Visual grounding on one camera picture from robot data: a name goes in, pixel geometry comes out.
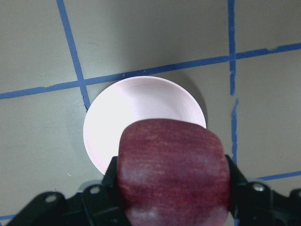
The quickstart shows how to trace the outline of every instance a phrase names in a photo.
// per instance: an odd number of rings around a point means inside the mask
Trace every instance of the red apple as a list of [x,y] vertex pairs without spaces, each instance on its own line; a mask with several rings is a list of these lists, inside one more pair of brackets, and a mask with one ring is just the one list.
[[132,226],[222,226],[230,172],[219,138],[183,121],[150,119],[120,140],[117,179]]

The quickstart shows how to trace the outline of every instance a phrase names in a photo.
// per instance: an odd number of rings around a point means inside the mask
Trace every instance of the bolt head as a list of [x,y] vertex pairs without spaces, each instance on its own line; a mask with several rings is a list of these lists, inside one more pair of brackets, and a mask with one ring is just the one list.
[[97,194],[97,193],[99,193],[99,192],[100,192],[99,186],[94,186],[94,187],[92,187],[92,188],[90,189],[90,193],[91,193],[91,194]]
[[51,194],[45,199],[45,202],[51,203],[51,202],[54,202],[56,199],[57,199],[56,194]]
[[264,191],[264,185],[260,183],[254,183],[253,189],[257,192],[263,192]]

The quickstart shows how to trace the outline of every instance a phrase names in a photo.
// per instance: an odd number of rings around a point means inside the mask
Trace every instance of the black plastic part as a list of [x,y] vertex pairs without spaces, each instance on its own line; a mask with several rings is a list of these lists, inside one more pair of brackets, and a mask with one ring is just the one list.
[[[52,202],[46,202],[48,197],[55,197]],[[58,192],[45,192],[36,196],[13,218],[8,226],[39,226],[58,225],[59,217],[67,211],[67,202]]]
[[118,205],[116,171],[113,157],[101,185],[91,185],[68,200],[61,193],[39,194],[7,226],[131,226]]
[[228,155],[226,159],[230,169],[230,211],[239,226],[301,226],[301,189],[285,197],[264,183],[248,182]]

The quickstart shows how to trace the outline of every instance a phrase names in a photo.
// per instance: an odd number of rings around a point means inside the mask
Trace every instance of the blue tape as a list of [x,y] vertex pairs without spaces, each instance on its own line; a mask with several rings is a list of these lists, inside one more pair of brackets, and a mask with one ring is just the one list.
[[236,99],[231,119],[231,136],[232,136],[232,160],[237,165],[237,107],[239,99]]
[[0,216],[0,220],[11,220],[16,215],[7,215],[7,216]]
[[176,71],[176,70],[185,69],[185,68],[225,63],[225,62],[228,62],[229,60],[230,60],[229,56],[222,56],[222,57],[218,56],[218,57],[212,57],[212,58],[207,58],[207,59],[187,61],[187,62],[172,64],[172,65],[165,65],[165,66],[160,66],[160,67],[153,67],[153,68],[148,68],[148,69],[144,69],[144,70],[133,71],[133,72],[112,74],[112,75],[106,75],[106,76],[102,76],[102,77],[86,79],[86,84],[92,85],[92,84],[97,84],[97,83],[131,78],[131,77],[135,77],[135,76],[153,75],[153,74],[158,74],[158,73],[163,73],[163,72]]
[[276,179],[291,178],[291,177],[296,177],[296,176],[301,176],[301,171],[296,171],[296,172],[291,172],[291,173],[283,173],[283,174],[276,174],[276,175],[261,177],[261,178],[258,178],[258,179],[260,179],[260,180],[276,180]]
[[234,0],[228,0],[228,32],[229,32],[229,54],[230,54],[230,94],[235,95],[236,77],[236,47],[235,47],[235,13]]
[[28,96],[28,95],[38,94],[38,93],[46,93],[46,92],[57,91],[62,89],[69,89],[78,86],[79,86],[78,81],[70,81],[65,83],[59,83],[49,87],[36,87],[31,89],[23,89],[23,90],[18,90],[13,92],[1,93],[0,99],[23,97],[23,96]]
[[69,19],[68,19],[68,16],[67,16],[67,11],[66,11],[66,8],[65,8],[65,4],[64,4],[63,0],[56,0],[56,3],[57,3],[57,7],[59,9],[59,12],[60,12],[61,21],[62,21],[64,30],[65,30],[66,39],[67,39],[70,54],[71,54],[71,57],[72,57],[74,70],[75,70],[77,79],[79,81],[79,87],[80,87],[81,94],[83,96],[83,101],[84,101],[86,109],[88,109],[90,107],[91,103],[90,103],[90,100],[89,100],[88,91],[87,91],[87,88],[86,88],[84,76],[83,76],[83,73],[82,73],[82,70],[81,70],[79,57],[77,55],[77,50],[76,50],[75,42],[74,42],[74,39],[73,39],[73,34],[72,34],[72,31],[71,31]]
[[301,49],[301,43],[279,46],[274,49],[262,48],[262,49],[237,53],[236,59],[258,57],[258,56],[263,56],[263,55],[268,55],[268,54],[282,53],[282,52],[288,52],[288,51],[299,50],[299,49]]
[[236,90],[236,61],[230,61],[230,95],[233,97]]

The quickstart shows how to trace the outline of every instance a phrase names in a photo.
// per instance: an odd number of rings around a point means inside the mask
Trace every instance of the white bowl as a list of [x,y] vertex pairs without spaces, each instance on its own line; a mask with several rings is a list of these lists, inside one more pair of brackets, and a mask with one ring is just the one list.
[[123,130],[135,121],[153,118],[206,128],[200,106],[181,86],[151,76],[124,79],[100,93],[86,114],[83,136],[92,163],[105,174],[111,158],[118,155]]

